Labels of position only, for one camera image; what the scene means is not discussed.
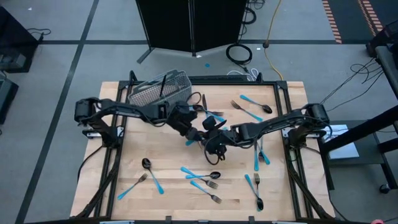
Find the wooden table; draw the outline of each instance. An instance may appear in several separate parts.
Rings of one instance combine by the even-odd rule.
[[[292,108],[301,108],[307,103],[303,83],[288,82],[288,85]],[[99,97],[115,99],[117,87],[117,82],[104,82]],[[277,116],[275,96],[271,86],[201,85],[193,86],[193,91],[206,95],[209,110],[224,111],[224,118],[228,120],[227,127],[238,123],[256,122],[246,113],[234,109],[229,103],[232,99],[263,119]],[[240,94],[268,104],[273,113],[265,114],[259,106],[241,100]],[[193,121],[194,127],[203,129],[201,122],[204,119],[205,115],[199,113],[198,118]],[[105,117],[104,120],[110,124],[111,116]],[[253,177],[253,148],[241,149],[228,146],[226,160],[213,166],[206,161],[198,144],[185,146],[185,141],[185,138],[167,125],[155,128],[140,119],[127,119],[116,196],[135,183],[145,172],[141,165],[144,157],[151,160],[153,173],[163,186],[165,193],[163,195],[158,193],[154,181],[149,176],[122,200],[117,200],[115,197],[113,220],[165,220],[167,215],[171,215],[172,220],[248,220],[248,216],[254,216],[256,221],[295,220],[280,131],[264,135],[264,151],[271,164],[269,166],[260,164],[258,172],[261,177],[259,195],[264,201],[262,212],[257,212],[254,194],[244,178],[245,174]],[[90,155],[100,144],[101,139],[89,140],[85,156]],[[309,147],[318,149],[314,139],[308,139],[307,144]],[[98,189],[104,154],[103,149],[88,160],[83,167],[71,215],[79,213]],[[319,154],[303,149],[302,160],[308,189],[323,208],[334,216],[333,207],[328,198],[321,157]],[[190,185],[190,181],[185,179],[186,174],[180,171],[181,166],[193,170],[196,174],[220,171],[220,179],[215,180],[219,185],[217,190],[209,189],[203,182],[198,181],[198,183],[223,199],[223,202],[215,203],[208,195]],[[304,217],[303,197],[298,187],[297,189]],[[104,194],[101,214],[105,214],[108,194],[107,192]]]

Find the concrete floor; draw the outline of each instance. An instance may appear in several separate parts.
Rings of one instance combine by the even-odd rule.
[[[51,29],[52,33],[45,40],[80,40],[93,3],[96,10],[86,34],[87,40],[145,39],[132,0],[0,0],[0,3],[24,27]],[[248,26],[243,39],[265,38],[276,4],[277,0],[267,0],[264,8],[256,11],[257,22]],[[333,40],[333,34],[320,1],[306,0],[304,6],[300,1],[285,0],[275,19],[271,39]],[[239,70],[225,57],[226,47],[200,52],[201,58],[155,49],[140,65],[136,60],[147,50],[146,45],[81,47],[80,55],[76,54],[77,45],[41,45],[29,73],[9,76],[20,88],[6,123],[1,126],[1,223],[16,220],[74,59],[78,59],[78,63],[72,71],[73,79],[25,222],[68,218],[76,189],[76,173],[87,143],[73,120],[74,103],[84,97],[98,96],[101,82],[125,80],[130,70],[135,71],[139,80],[148,80],[175,68],[185,70],[191,76],[222,75]],[[264,52],[257,50],[261,45],[248,44],[248,47],[253,51],[253,60],[248,67],[257,68],[265,80],[277,80]],[[268,53],[287,81],[304,82],[309,102],[321,101],[351,76],[351,64],[369,60],[363,45],[275,44]],[[245,52],[236,49],[232,54],[243,57]],[[325,103],[326,108],[362,93],[370,84],[362,85],[363,80],[364,77],[359,75],[351,80]],[[366,95],[329,115],[332,120],[369,119],[395,106],[396,102],[385,76],[382,76]],[[380,134],[382,140],[395,137],[392,133]],[[398,152],[388,153],[387,158],[398,177]],[[387,195],[378,192],[378,187],[386,182],[380,167],[334,168],[331,173],[336,188],[330,192],[331,199],[346,218],[370,222],[397,215],[398,191]]]

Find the metal spoon head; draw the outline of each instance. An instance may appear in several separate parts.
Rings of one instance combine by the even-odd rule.
[[[262,211],[264,209],[264,203],[262,202],[261,198],[257,198],[257,208]]]
[[[262,110],[266,113],[271,114],[272,113],[272,109],[271,107],[269,107],[268,105],[262,105]]]
[[[150,169],[150,161],[147,158],[143,158],[142,159],[142,166],[145,169]]]
[[[209,176],[212,179],[218,179],[221,176],[221,174],[220,174],[220,172],[214,171],[214,172],[211,172],[211,174]]]

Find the wire basket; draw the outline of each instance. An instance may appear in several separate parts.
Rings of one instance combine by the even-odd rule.
[[[129,95],[130,104],[145,106],[186,101],[192,93],[191,81],[184,71],[172,70],[136,86]]]

